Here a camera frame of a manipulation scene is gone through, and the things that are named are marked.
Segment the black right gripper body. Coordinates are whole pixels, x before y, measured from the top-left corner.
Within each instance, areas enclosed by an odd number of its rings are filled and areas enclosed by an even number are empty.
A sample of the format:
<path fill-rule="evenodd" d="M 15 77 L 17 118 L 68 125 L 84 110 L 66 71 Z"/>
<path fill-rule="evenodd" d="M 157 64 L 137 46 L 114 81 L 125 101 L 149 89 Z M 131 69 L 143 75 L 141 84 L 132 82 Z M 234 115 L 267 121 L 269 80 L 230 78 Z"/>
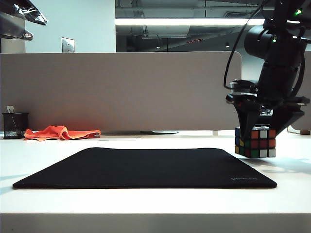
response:
<path fill-rule="evenodd" d="M 244 114 L 261 114 L 261 108 L 276 110 L 279 107 L 289 108 L 295 111 L 300 110 L 302 106 L 309 104 L 310 100 L 306 97 L 293 97 L 289 99 L 271 100 L 260 97 L 254 93 L 229 93 L 226 96 L 226 102 L 233 104 L 237 112 Z"/>

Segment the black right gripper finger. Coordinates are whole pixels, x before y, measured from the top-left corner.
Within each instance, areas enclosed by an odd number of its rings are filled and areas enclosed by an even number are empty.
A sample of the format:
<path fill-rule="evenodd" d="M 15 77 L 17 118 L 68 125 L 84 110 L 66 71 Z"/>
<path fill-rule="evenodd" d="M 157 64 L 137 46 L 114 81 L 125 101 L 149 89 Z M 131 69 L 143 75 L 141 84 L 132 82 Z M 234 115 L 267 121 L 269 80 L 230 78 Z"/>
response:
<path fill-rule="evenodd" d="M 259 118 L 260 105 L 255 102 L 238 102 L 234 107 L 238 114 L 241 138 L 248 139 Z"/>
<path fill-rule="evenodd" d="M 274 110 L 270 121 L 270 128 L 275 130 L 276 135 L 279 135 L 284 129 L 292 125 L 304 114 L 305 113 L 301 110 Z"/>

